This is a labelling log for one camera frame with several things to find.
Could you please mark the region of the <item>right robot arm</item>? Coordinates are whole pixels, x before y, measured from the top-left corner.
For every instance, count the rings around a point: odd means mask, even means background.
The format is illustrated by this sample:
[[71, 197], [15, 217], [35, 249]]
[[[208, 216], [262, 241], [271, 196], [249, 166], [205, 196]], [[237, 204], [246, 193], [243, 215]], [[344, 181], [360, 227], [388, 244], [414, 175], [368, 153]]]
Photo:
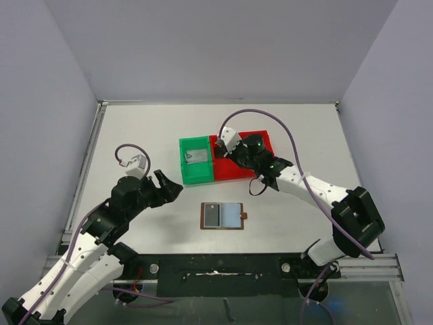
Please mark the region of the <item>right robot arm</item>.
[[266, 188], [291, 194], [325, 213], [332, 223], [332, 237], [314, 241], [305, 251], [315, 265], [324, 266], [345, 256], [372, 257], [368, 248], [385, 225], [365, 188], [349, 190], [303, 173], [299, 166], [266, 149], [257, 133], [242, 138], [225, 127], [217, 142], [225, 149], [225, 158], [253, 171]]

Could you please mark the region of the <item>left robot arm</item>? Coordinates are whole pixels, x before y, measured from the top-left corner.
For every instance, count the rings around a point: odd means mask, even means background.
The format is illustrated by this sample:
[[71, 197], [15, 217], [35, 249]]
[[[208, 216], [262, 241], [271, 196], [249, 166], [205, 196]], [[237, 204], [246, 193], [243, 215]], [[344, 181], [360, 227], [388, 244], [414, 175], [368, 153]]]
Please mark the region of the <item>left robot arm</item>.
[[8, 324], [65, 324], [71, 307], [122, 275], [137, 252], [120, 242], [129, 224], [147, 208], [174, 202], [183, 186], [161, 170], [151, 177], [122, 177], [110, 197], [90, 210], [72, 235], [68, 250], [29, 291], [9, 298], [1, 308]]

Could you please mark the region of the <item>brown leather card holder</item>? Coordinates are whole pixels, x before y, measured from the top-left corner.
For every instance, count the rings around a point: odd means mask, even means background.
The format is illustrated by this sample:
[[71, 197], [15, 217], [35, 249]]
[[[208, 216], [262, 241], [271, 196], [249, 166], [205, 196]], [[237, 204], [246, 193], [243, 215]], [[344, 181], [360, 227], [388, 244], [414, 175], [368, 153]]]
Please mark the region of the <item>brown leather card holder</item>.
[[[204, 205], [206, 203], [220, 204], [220, 227], [204, 227]], [[200, 205], [200, 229], [201, 230], [243, 230], [244, 222], [248, 214], [244, 210], [244, 205], [240, 202], [202, 202]]]

